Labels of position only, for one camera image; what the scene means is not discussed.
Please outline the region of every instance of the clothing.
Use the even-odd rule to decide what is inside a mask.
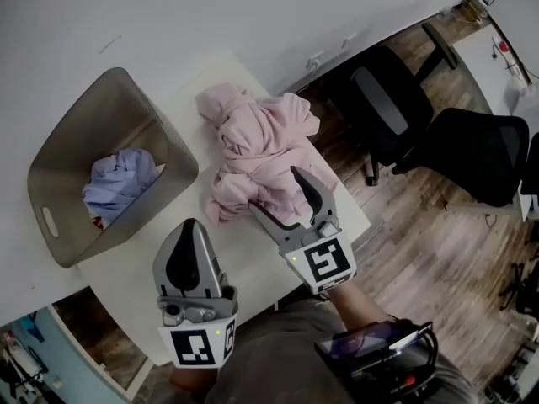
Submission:
[[[305,136],[318,132],[320,121],[310,104],[295,94],[256,100],[231,83],[218,84],[196,98],[199,113],[217,128],[224,163],[212,184],[206,213],[218,224],[249,215],[255,200],[285,221],[309,211],[290,166],[313,173],[330,189],[337,178],[311,163]]]
[[[125,149],[98,160],[92,166],[90,183],[83,189],[83,202],[90,213],[108,226],[157,178],[152,155],[140,149]]]
[[[232,356],[221,369],[205,404],[289,403],[353,404],[340,381],[314,350],[314,342],[342,332],[329,303],[304,300],[259,316],[237,330]],[[424,363],[425,351],[407,356]],[[477,404],[477,394],[443,355],[436,376],[440,389],[425,404]],[[159,384],[149,404],[194,404],[190,395],[170,383]]]

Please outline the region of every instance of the white desk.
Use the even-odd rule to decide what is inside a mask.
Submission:
[[[453,45],[459,67],[469,75],[472,85],[480,92],[492,114],[512,115],[520,91],[527,86],[523,79],[514,76],[507,69],[505,59],[496,50],[497,58],[493,58],[493,36],[499,34],[493,25],[459,40]],[[518,192],[513,198],[513,205],[503,208],[493,208],[485,204],[459,203],[447,205],[448,210],[476,211],[479,214],[518,215],[523,221],[528,216],[532,198]]]
[[[168,116],[199,163],[196,181],[127,242],[78,265],[109,314],[155,364],[170,361],[157,327],[161,311],[153,282],[152,262],[165,237],[183,220],[194,217],[206,227],[221,268],[238,288],[240,323],[273,305],[299,284],[279,256],[277,246],[252,217],[213,226],[204,212],[211,180],[222,160],[215,130],[197,113],[194,97],[218,82],[236,82],[260,97],[269,96],[247,70],[230,55],[208,62],[192,82],[181,87],[161,110]],[[312,160],[333,173],[305,139]],[[344,185],[335,191],[340,225],[354,241],[370,225]]]

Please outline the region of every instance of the red button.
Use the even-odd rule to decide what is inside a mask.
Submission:
[[[415,377],[413,375],[409,375],[405,380],[404,383],[406,386],[411,386],[415,384]]]

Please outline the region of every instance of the laundry basket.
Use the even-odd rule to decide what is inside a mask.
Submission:
[[[104,231],[90,220],[82,191],[92,165],[124,148],[150,152],[159,177]],[[117,246],[189,187],[198,165],[178,132],[129,74],[109,69],[67,111],[28,172],[35,218],[64,268]]]

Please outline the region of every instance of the crumpled pink garment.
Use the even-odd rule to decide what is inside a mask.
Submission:
[[[331,190],[337,187],[336,177],[312,165],[302,145],[320,125],[305,99],[285,93],[257,101],[244,88],[223,83],[199,94],[196,103],[199,113],[216,126],[225,158],[206,206],[216,225],[249,215],[249,200],[280,221],[307,213],[309,206],[291,165],[313,173]]]

